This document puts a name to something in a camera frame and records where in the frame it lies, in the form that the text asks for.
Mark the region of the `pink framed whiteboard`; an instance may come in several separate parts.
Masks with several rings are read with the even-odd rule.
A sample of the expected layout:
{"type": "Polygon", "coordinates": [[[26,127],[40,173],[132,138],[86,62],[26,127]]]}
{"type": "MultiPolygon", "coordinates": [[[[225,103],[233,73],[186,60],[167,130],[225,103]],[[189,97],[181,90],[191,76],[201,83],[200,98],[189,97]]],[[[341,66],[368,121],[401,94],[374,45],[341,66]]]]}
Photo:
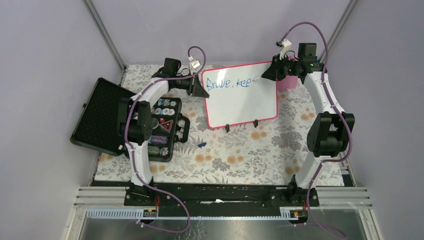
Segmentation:
{"type": "Polygon", "coordinates": [[[276,82],[252,81],[271,65],[270,61],[207,69],[201,74],[207,125],[211,129],[274,119],[278,115],[276,82]]]}

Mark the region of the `blue marker cap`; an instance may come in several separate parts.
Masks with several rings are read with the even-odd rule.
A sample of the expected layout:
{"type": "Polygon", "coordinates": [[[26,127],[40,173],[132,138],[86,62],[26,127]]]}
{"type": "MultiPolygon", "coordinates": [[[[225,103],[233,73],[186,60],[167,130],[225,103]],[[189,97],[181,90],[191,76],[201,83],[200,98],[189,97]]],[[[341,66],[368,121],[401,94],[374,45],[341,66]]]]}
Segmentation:
{"type": "Polygon", "coordinates": [[[202,148],[202,147],[205,147],[206,146],[206,142],[202,142],[202,143],[200,143],[200,144],[198,144],[197,146],[199,147],[199,148],[202,148]]]}

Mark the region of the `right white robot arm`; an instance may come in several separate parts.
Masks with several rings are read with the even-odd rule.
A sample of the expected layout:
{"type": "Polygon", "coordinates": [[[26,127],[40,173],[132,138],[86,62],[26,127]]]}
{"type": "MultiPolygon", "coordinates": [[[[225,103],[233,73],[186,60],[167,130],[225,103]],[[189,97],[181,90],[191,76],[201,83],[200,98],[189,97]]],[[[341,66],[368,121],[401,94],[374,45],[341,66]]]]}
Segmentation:
{"type": "Polygon", "coordinates": [[[330,87],[327,66],[317,61],[315,43],[300,43],[294,59],[286,55],[291,50],[290,41],[283,39],[276,45],[280,53],[273,56],[262,78],[277,82],[297,77],[309,92],[316,110],[316,118],[306,137],[307,158],[283,191],[291,205],[299,206],[309,199],[324,164],[335,163],[335,158],[351,146],[355,117],[337,102],[330,87]]]}

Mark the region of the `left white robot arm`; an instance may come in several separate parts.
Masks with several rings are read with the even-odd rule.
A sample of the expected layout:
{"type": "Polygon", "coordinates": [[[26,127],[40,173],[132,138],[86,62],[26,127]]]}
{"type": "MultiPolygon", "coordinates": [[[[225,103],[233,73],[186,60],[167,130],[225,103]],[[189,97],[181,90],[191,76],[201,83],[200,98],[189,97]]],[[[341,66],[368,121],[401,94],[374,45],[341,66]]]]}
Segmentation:
{"type": "Polygon", "coordinates": [[[148,144],[153,134],[151,108],[171,89],[187,91],[192,97],[209,98],[202,87],[199,73],[205,67],[198,59],[188,58],[189,74],[179,76],[181,62],[166,58],[163,67],[155,72],[149,84],[130,98],[122,98],[118,105],[117,131],[123,137],[132,167],[131,183],[140,186],[136,199],[144,206],[152,204],[155,192],[150,187],[153,175],[150,171],[148,144]]]}

